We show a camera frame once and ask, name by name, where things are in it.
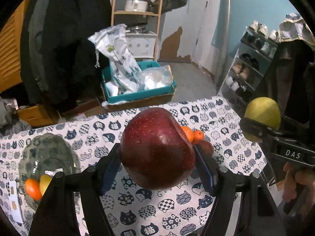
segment red apple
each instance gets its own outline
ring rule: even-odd
[[[148,108],[126,126],[120,159],[139,186],[163,190],[183,182],[195,167],[195,151],[173,115]]]
[[[213,146],[210,142],[205,140],[196,140],[192,143],[193,145],[200,145],[201,149],[204,151],[205,154],[210,154],[213,156]]]

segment white bag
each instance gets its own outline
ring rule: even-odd
[[[108,57],[111,77],[117,86],[121,87],[123,92],[126,90],[137,92],[138,74],[141,69],[127,48],[125,30],[126,25],[119,24],[103,29],[88,39],[95,44],[96,52],[100,51]]]

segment tablecloth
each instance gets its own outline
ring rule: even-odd
[[[257,143],[249,142],[238,125],[240,117],[222,97],[159,105],[169,110],[180,125],[201,130],[215,149],[214,159],[234,173],[260,172],[267,163]],[[73,150],[81,170],[109,153],[119,142],[128,122],[146,108],[104,113],[83,120],[23,131],[0,140],[0,205],[21,235],[28,235],[34,210],[19,195],[23,224],[10,215],[6,180],[19,178],[21,153],[37,135],[50,132],[63,137]],[[101,197],[103,208],[117,236],[184,236],[205,224],[212,208],[197,171],[181,184],[164,191],[143,189],[133,182],[123,166],[110,191]],[[81,235],[87,236],[80,195],[75,193],[75,208]]]

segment floor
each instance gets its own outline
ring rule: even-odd
[[[217,90],[210,75],[191,63],[159,62],[160,65],[170,65],[177,83],[173,102],[191,101],[200,98],[210,98],[217,95]]]

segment shoe rack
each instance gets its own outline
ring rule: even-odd
[[[277,47],[278,43],[275,41],[249,27],[245,28],[233,62],[218,92],[239,116],[245,114],[246,106],[270,66]]]

